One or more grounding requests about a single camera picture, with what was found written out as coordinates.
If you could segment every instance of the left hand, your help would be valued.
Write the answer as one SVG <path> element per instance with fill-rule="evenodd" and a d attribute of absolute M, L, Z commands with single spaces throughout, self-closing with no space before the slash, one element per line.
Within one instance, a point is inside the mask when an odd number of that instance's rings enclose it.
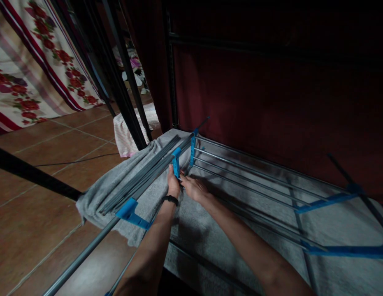
<path fill-rule="evenodd" d="M 172 195 L 173 197 L 178 198 L 179 193 L 179 181 L 174 175 L 174 167 L 172 166 L 172 164 L 170 164 L 168 172 L 168 195 Z"/>

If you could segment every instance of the black cable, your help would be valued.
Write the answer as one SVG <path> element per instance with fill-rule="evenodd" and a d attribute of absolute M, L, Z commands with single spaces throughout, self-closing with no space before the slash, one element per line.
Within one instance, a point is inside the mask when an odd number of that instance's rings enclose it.
<path fill-rule="evenodd" d="M 73 164 L 73 163 L 77 163 L 77 162 L 83 162 L 83 161 L 87 161 L 87 160 L 93 160 L 95 158 L 100 158 L 102 156 L 108 156 L 108 155 L 117 155 L 118 153 L 109 153 L 109 154 L 103 154 L 103 155 L 99 155 L 99 156 L 95 156 L 95 157 L 92 157 L 92 158 L 86 158 L 85 160 L 77 160 L 77 161 L 74 161 L 74 162 L 60 162 L 60 163 L 57 163 L 57 164 L 39 164 L 37 166 L 34 166 L 34 167 L 48 167 L 48 166 L 52 166 L 52 165 L 60 165 L 60 164 Z"/>

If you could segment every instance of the blue plastic hinge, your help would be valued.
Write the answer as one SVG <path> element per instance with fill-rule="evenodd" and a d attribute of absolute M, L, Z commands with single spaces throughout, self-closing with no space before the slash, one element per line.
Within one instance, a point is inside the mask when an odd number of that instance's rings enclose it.
<path fill-rule="evenodd" d="M 174 156 L 173 160 L 172 160 L 172 165 L 174 166 L 174 175 L 175 177 L 177 177 L 178 179 L 180 179 L 180 166 L 179 166 L 179 156 L 180 156 L 180 153 L 182 152 L 181 148 L 178 147 L 175 149 L 175 151 L 172 153 L 172 155 Z"/>
<path fill-rule="evenodd" d="M 325 252 L 318 247 L 312 247 L 304 241 L 302 241 L 302 244 L 308 249 L 305 252 L 310 255 L 383 259 L 383 245 L 378 247 L 325 247 L 328 249 L 328 252 Z"/>
<path fill-rule="evenodd" d="M 356 194 L 356 193 L 354 193 L 354 194 L 339 193 L 339 194 L 332 195 L 332 196 L 328 197 L 327 198 L 328 201 L 318 200 L 318 201 L 314 201 L 313 203 L 310 203 L 309 204 L 310 206 L 298 207 L 298 209 L 295 212 L 297 214 L 303 214 L 303 213 L 306 213 L 306 212 L 309 212 L 312 210 L 316 210 L 318 208 L 324 208 L 324 207 L 330 206 L 332 204 L 337 204 L 337 203 L 340 203 L 340 202 L 343 202 L 343 201 L 346 201 L 349 199 L 353 199 L 355 197 L 358 197 L 358 194 Z"/>
<path fill-rule="evenodd" d="M 195 135 L 191 138 L 190 147 L 190 168 L 194 165 L 194 151 L 195 151 Z"/>
<path fill-rule="evenodd" d="M 147 222 L 135 214 L 137 205 L 138 203 L 135 199 L 129 199 L 126 204 L 116 213 L 116 216 L 125 221 L 128 221 L 129 223 L 139 226 L 140 228 L 149 230 L 153 222 Z"/>

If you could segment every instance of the tile floor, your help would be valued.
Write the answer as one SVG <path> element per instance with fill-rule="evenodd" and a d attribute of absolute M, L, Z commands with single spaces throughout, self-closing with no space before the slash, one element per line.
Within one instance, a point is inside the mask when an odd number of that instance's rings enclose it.
<path fill-rule="evenodd" d="M 118 152 L 106 106 L 0 136 L 0 147 L 33 165 Z M 111 155 L 40 169 L 84 191 L 123 160 Z M 81 225 L 72 200 L 0 169 L 0 296 L 41 295 L 99 231 Z M 58 295 L 104 295 L 133 251 L 111 232 Z"/>

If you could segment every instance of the flower pattern fabric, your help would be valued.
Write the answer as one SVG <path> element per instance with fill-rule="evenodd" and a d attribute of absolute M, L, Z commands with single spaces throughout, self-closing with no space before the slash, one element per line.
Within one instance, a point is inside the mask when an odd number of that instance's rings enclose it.
<path fill-rule="evenodd" d="M 49 0 L 0 1 L 0 134 L 102 105 Z"/>

